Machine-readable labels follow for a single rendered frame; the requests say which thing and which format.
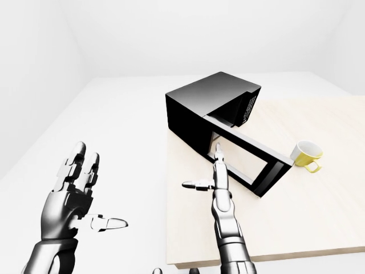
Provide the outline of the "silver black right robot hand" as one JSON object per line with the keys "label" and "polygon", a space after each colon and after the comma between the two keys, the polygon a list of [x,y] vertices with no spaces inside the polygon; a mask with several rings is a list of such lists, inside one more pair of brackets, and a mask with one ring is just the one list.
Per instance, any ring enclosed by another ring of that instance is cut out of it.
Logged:
{"label": "silver black right robot hand", "polygon": [[229,191],[228,169],[224,162],[224,153],[219,143],[216,144],[213,163],[213,179],[185,181],[184,188],[197,191],[213,190],[212,211],[216,220],[234,220],[234,203]]}

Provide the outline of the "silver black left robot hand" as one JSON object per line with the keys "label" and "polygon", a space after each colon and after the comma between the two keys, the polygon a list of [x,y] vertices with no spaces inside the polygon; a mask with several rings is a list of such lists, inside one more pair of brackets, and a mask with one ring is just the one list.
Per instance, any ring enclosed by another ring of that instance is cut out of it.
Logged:
{"label": "silver black left robot hand", "polygon": [[89,214],[92,188],[98,179],[100,156],[94,152],[84,163],[86,145],[79,141],[66,158],[50,191],[41,215],[41,239],[72,239],[83,224],[96,232],[128,226],[123,219]]}

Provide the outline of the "black microwave door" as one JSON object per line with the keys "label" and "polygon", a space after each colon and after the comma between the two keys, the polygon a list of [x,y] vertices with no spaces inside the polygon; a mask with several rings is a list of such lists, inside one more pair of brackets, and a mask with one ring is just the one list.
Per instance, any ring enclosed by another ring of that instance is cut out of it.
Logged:
{"label": "black microwave door", "polygon": [[263,197],[264,194],[267,193],[268,190],[271,189],[272,186],[275,185],[276,182],[293,166],[294,161],[291,158],[232,129],[216,118],[209,115],[205,115],[203,118],[207,121],[210,130],[266,162],[266,166],[264,166],[254,180],[250,179],[230,164],[226,164],[228,175],[256,196],[260,198]]}

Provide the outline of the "black microwave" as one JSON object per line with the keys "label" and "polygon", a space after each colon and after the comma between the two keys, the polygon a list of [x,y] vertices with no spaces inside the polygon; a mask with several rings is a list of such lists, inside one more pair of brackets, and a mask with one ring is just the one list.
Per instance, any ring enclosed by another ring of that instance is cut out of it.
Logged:
{"label": "black microwave", "polygon": [[198,154],[207,157],[213,129],[204,117],[239,127],[249,119],[260,89],[260,85],[218,72],[168,92],[168,127]]}

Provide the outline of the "yellow mug with white inside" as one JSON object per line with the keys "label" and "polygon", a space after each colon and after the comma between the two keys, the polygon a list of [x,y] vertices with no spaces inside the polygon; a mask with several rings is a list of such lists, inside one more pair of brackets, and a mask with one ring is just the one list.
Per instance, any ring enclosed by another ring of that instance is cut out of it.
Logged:
{"label": "yellow mug with white inside", "polygon": [[322,166],[318,159],[323,156],[323,150],[309,140],[300,140],[291,152],[290,159],[298,167],[304,167],[310,173],[318,172]]}

